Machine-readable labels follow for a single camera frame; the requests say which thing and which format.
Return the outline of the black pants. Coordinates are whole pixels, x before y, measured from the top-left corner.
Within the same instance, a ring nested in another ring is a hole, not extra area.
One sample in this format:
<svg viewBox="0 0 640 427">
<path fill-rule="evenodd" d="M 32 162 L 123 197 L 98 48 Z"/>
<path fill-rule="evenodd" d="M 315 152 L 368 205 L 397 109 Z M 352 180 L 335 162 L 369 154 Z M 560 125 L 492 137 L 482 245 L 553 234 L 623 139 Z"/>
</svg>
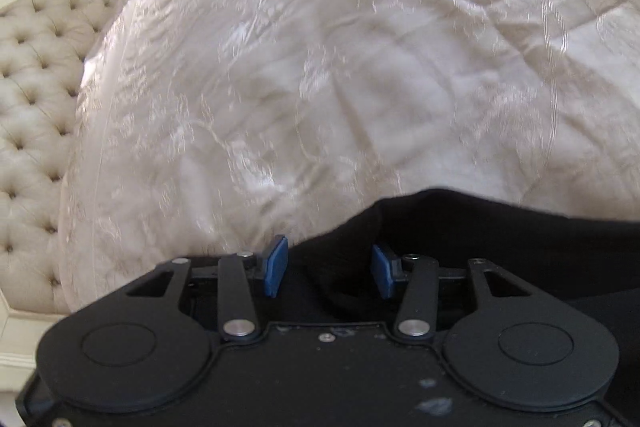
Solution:
<svg viewBox="0 0 640 427">
<path fill-rule="evenodd" d="M 431 257 L 444 268 L 484 258 L 598 320 L 620 346 L 606 399 L 638 421 L 638 222 L 552 215 L 442 188 L 381 199 L 291 249 L 279 320 L 381 321 L 374 248 Z"/>
</svg>

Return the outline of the cream embroidered bedspread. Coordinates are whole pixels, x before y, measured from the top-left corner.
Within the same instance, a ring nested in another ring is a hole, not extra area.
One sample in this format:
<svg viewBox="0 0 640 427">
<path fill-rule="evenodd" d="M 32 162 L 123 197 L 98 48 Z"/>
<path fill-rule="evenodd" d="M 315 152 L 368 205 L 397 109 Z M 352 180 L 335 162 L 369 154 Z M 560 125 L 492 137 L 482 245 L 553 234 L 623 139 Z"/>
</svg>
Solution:
<svg viewBox="0 0 640 427">
<path fill-rule="evenodd" d="M 61 193 L 79 309 L 448 186 L 639 216 L 639 0 L 120 0 Z"/>
</svg>

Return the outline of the cream tufted headboard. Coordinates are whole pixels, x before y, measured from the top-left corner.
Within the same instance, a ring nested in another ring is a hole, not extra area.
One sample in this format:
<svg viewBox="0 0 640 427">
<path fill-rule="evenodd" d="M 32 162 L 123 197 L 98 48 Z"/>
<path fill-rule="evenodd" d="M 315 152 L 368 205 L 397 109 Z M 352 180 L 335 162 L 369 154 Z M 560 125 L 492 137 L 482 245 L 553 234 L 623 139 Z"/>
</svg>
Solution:
<svg viewBox="0 0 640 427">
<path fill-rule="evenodd" d="M 68 309 L 58 205 L 85 58 L 117 0 L 1 0 L 1 391 Z"/>
</svg>

